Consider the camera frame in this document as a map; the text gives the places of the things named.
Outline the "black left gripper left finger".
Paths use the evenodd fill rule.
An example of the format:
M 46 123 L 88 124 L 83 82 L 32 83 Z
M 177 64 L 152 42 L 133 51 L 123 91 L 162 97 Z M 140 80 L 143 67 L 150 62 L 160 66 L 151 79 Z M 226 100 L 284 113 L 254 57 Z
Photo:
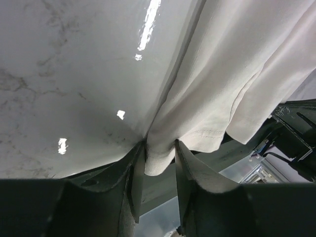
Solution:
M 145 142 L 137 143 L 119 161 L 90 169 L 68 179 L 75 185 L 95 193 L 105 193 L 124 183 L 128 204 L 136 223 L 139 222 L 146 160 Z

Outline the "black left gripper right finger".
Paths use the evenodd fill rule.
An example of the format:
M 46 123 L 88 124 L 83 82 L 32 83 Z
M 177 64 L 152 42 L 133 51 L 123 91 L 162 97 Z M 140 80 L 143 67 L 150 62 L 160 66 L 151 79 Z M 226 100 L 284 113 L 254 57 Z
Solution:
M 229 213 L 228 193 L 238 184 L 175 142 L 176 183 L 182 234 L 186 237 L 231 237 L 238 227 Z

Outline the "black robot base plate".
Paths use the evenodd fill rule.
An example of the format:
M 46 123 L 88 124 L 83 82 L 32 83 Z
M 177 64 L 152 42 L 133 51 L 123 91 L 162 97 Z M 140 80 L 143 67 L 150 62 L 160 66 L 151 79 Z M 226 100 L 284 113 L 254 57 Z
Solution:
M 315 182 L 316 101 L 278 105 L 245 145 L 225 135 L 217 151 L 193 153 L 236 182 L 244 182 L 258 167 L 278 182 Z

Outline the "cream and green Charlie Brown shirt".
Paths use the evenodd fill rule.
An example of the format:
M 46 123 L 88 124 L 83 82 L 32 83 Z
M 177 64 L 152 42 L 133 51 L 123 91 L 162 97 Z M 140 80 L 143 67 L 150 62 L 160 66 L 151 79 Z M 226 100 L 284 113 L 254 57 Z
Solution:
M 246 144 L 316 68 L 313 0 L 207 0 L 147 136 L 145 173 L 157 176 L 175 141 L 219 149 Z

